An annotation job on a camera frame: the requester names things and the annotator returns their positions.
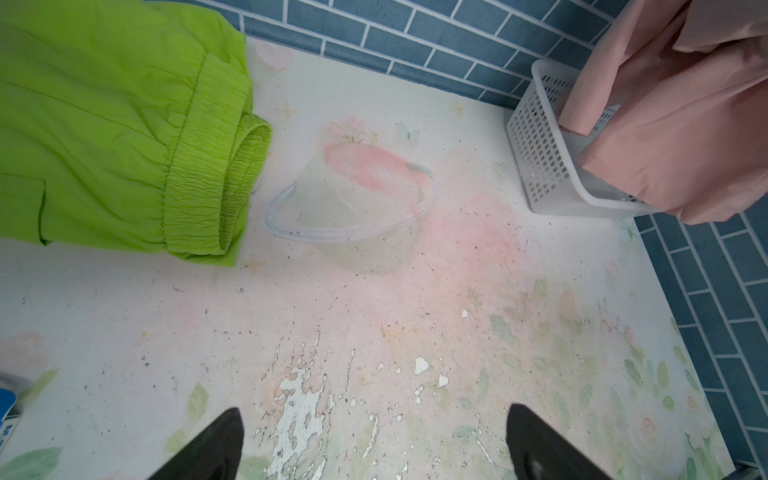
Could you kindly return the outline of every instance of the blue subway tile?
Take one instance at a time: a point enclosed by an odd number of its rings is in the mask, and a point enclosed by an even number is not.
[[[671,256],[686,292],[695,292],[707,288],[707,282],[704,281],[699,264],[696,263],[694,254],[690,249],[672,253]]]
[[[690,303],[694,306],[694,312],[696,312],[696,317],[699,319],[704,336],[710,342],[712,353],[715,355],[738,353],[712,294],[699,293],[691,295]]]
[[[498,36],[542,55],[546,55],[549,49],[560,39],[560,35],[553,31],[534,25],[515,15],[509,17]]]
[[[659,226],[661,236],[664,238],[664,244],[669,250],[677,250],[686,247],[688,240],[685,240],[683,229],[680,228],[680,222],[670,214],[654,214],[656,225]]]
[[[743,322],[734,323],[730,327],[744,352],[747,365],[755,375],[757,385],[768,392],[768,341],[760,324],[757,321]]]
[[[637,225],[637,231],[642,232],[643,230],[652,228],[654,222],[650,221],[650,216],[640,215],[639,217],[634,218],[634,224]]]
[[[326,42],[326,49],[323,51],[323,54],[328,58],[335,58],[336,60],[370,68],[371,70],[386,72],[387,68],[389,68],[389,60],[386,58],[377,57],[370,53],[345,47],[344,45],[338,45],[332,41]]]
[[[413,8],[392,0],[334,0],[333,7],[395,30],[405,30]]]
[[[739,214],[733,215],[724,222],[714,222],[714,224],[715,227],[717,227],[717,231],[720,232],[720,235],[727,235],[746,228],[743,220],[741,220],[741,215]]]
[[[688,303],[685,300],[683,290],[680,289],[680,284],[677,282],[677,278],[675,278],[674,271],[667,259],[667,254],[664,252],[664,247],[661,245],[661,240],[656,230],[642,233],[641,236],[677,325],[695,323],[694,317],[688,309]]]
[[[768,415],[741,359],[717,359],[717,363],[744,425],[768,429]]]
[[[595,8],[609,14],[611,17],[616,18],[619,16],[621,11],[624,10],[624,6],[628,2],[629,0],[598,0],[594,6]]]
[[[686,230],[728,319],[752,318],[752,309],[741,293],[741,287],[720,249],[712,226],[709,223],[687,225]]]
[[[232,24],[233,27],[235,27],[238,31],[240,30],[240,16],[235,12],[230,12],[229,10],[224,10],[223,8],[212,7],[210,5],[205,5],[203,3],[197,3],[197,2],[194,2],[194,0],[173,0],[173,1],[188,3],[190,5],[197,5],[198,7],[205,7],[205,8],[210,8],[211,10],[215,10],[219,12],[221,16],[223,16],[224,19],[226,19],[230,24]]]
[[[312,5],[288,1],[288,23],[341,41],[359,44],[366,26]]]
[[[311,51],[312,53],[317,54],[320,53],[320,45],[323,44],[323,40],[320,38],[272,25],[271,23],[262,22],[255,18],[245,17],[243,21],[245,22],[245,32],[248,35],[288,45],[289,47],[298,48],[299,50]]]
[[[733,265],[736,266],[742,281],[752,282],[768,278],[768,265],[766,265],[766,260],[760,255],[760,252],[757,251],[751,235],[742,233],[724,239],[723,243],[728,249],[730,259],[733,260]]]
[[[548,57],[570,67],[581,69],[587,63],[590,55],[592,55],[592,50],[589,48],[584,48],[567,38],[563,38],[558,46],[549,52]]]
[[[453,18],[494,34],[506,16],[506,11],[490,3],[482,0],[464,0]]]
[[[752,445],[755,446],[760,463],[763,464],[763,468],[768,468],[768,432],[750,430],[749,435],[750,439],[752,439]]]
[[[428,85],[429,87],[439,88],[465,97],[477,98],[482,93],[482,88],[466,84],[463,81],[452,80],[441,75],[423,71],[419,68],[409,67],[400,63],[395,63],[390,75],[394,75],[416,83]]]
[[[584,41],[591,41],[608,25],[604,19],[568,0],[558,3],[545,22]]]
[[[432,51],[432,47],[388,31],[379,30],[376,27],[371,27],[368,30],[365,47],[418,65],[424,65],[429,57],[429,52]]]
[[[523,80],[520,85],[515,89],[515,91],[512,92],[513,95],[517,95],[519,97],[522,97],[526,90],[528,90],[528,86],[531,84],[528,80]]]
[[[515,57],[512,59],[512,61],[509,62],[509,65],[507,65],[507,70],[530,78],[533,75],[531,73],[531,65],[533,65],[533,62],[537,60],[538,57],[534,57],[533,55],[528,55],[523,51],[519,51],[518,54],[515,55]]]
[[[464,78],[472,62],[456,55],[451,55],[442,50],[435,50],[435,54],[429,59],[427,67],[453,75],[454,77]]]
[[[509,108],[511,110],[514,110],[515,107],[518,106],[518,103],[520,103],[517,98],[507,97],[506,95],[497,94],[496,92],[490,90],[485,91],[482,97],[480,97],[480,101],[498,105],[499,107]]]
[[[757,241],[763,245],[763,251],[768,251],[768,195],[763,195],[752,207],[744,211],[755,230]]]
[[[221,0],[221,3],[274,18],[275,20],[283,20],[283,0]]]
[[[507,45],[422,12],[416,12],[408,33],[499,67],[503,67],[515,53]]]
[[[688,349],[690,361],[694,363],[696,373],[699,375],[701,386],[705,389],[722,388],[723,384],[720,383],[720,377],[717,376],[717,370],[712,363],[712,357],[707,351],[707,346],[704,345],[699,329],[696,327],[680,329],[680,335]]]
[[[730,456],[734,460],[754,462],[755,459],[746,443],[744,432],[739,426],[739,420],[733,413],[728,395],[722,392],[707,392],[707,401],[715,415],[717,426],[720,427],[720,433],[723,434],[723,440],[725,440]]]
[[[480,64],[475,65],[467,80],[507,93],[511,93],[520,83],[520,77],[515,77],[514,75]]]
[[[555,0],[501,0],[515,10],[527,13],[531,17],[541,18],[549,12]]]
[[[750,295],[752,303],[755,304],[757,315],[768,323],[768,283],[749,285],[746,292]]]
[[[443,15],[451,15],[456,2],[458,0],[413,0],[413,3],[418,3],[422,7],[429,8]]]

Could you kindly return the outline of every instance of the pink fabric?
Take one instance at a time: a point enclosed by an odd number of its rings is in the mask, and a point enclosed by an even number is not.
[[[564,129],[587,135],[607,105],[622,103],[578,161],[685,223],[727,220],[768,191],[768,37],[710,54],[676,51],[697,2],[717,0],[694,0],[690,10],[680,10],[680,0],[631,0],[559,118]],[[712,38],[732,35],[733,25],[712,30]],[[687,46],[713,43],[696,35]]]

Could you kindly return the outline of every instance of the green leaf print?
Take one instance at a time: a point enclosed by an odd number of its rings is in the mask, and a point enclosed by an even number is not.
[[[688,356],[683,352],[683,349],[681,349],[679,346],[672,347],[672,350],[674,351],[675,356],[680,359],[680,361],[684,364],[688,364]]]
[[[168,437],[165,442],[165,452],[169,455],[175,455],[187,444],[187,432],[184,429],[178,429],[173,435]]]
[[[632,356],[642,362],[643,359],[645,358],[645,352],[643,351],[643,349],[642,348],[635,349],[633,346],[630,346],[629,348],[630,348],[630,352],[632,353]]]
[[[669,371],[667,371],[666,362],[659,363],[658,368],[656,368],[656,380],[659,382],[659,387],[662,389],[666,389],[669,386],[670,374]]]
[[[669,395],[665,396],[661,400],[661,405],[663,405],[664,408],[669,410],[670,412],[674,411],[674,400]]]
[[[19,394],[18,396],[19,405],[23,408],[23,407],[29,406],[32,402],[34,402],[40,396],[40,394],[43,393],[43,390],[45,390],[49,385],[51,385],[51,382],[53,382],[53,379],[56,378],[57,373],[58,373],[58,369],[44,371],[40,375],[40,377],[37,380],[35,380],[35,383],[33,383],[24,392]]]
[[[547,296],[549,291],[549,282],[545,278],[536,280],[533,284],[533,297],[535,299],[541,299]]]
[[[717,476],[717,473],[715,472],[715,469],[712,466],[712,462],[710,461],[709,456],[704,451],[704,449],[699,447],[694,451],[696,452],[696,455],[699,457],[699,460],[701,461],[701,468],[704,470],[704,473],[707,475],[707,478],[709,480],[720,480],[720,477]]]
[[[269,467],[270,460],[267,457],[243,455],[237,473],[242,475],[245,480],[264,480],[266,478],[266,470]]]
[[[654,363],[650,359],[645,360],[645,381],[648,385],[654,384]]]
[[[693,373],[691,373],[689,369],[685,369],[685,378],[688,379],[688,383],[690,383],[690,386],[692,386],[694,388],[694,390],[696,390],[697,392],[701,391],[699,389],[698,382],[696,381],[696,379],[694,378]]]
[[[32,450],[0,465],[0,480],[42,480],[58,465],[61,448]]]
[[[592,400],[592,384],[588,383],[581,389],[578,395],[578,404],[581,408],[586,409],[589,402]]]
[[[639,371],[637,371],[637,367],[634,365],[632,360],[626,359],[624,361],[624,366],[627,367],[627,373],[629,374],[630,378],[632,378],[638,386],[645,385],[645,382],[643,382],[643,376]]]
[[[621,399],[615,389],[611,389],[611,405],[614,407],[616,426],[620,429],[627,428],[627,412],[624,410],[624,400]]]
[[[685,478],[686,480],[696,480],[696,462],[694,457],[688,457],[688,461],[685,464]]]
[[[187,417],[189,418],[190,425],[194,425],[203,418],[205,411],[208,409],[208,392],[198,382],[195,384],[190,394],[190,398],[187,400]]]

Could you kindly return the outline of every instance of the plastic storage basket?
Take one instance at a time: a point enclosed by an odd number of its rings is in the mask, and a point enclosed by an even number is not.
[[[576,158],[616,113],[606,108],[589,137],[560,131],[555,112],[562,109],[579,71],[537,60],[533,81],[507,123],[507,135],[537,214],[626,218],[658,210],[617,190],[574,164]]]

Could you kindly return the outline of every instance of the blue tile wall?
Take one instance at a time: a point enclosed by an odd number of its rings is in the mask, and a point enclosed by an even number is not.
[[[247,35],[514,109],[534,61],[582,68],[627,0],[178,1]]]
[[[635,223],[731,456],[766,478],[768,196],[724,222],[654,214]]]

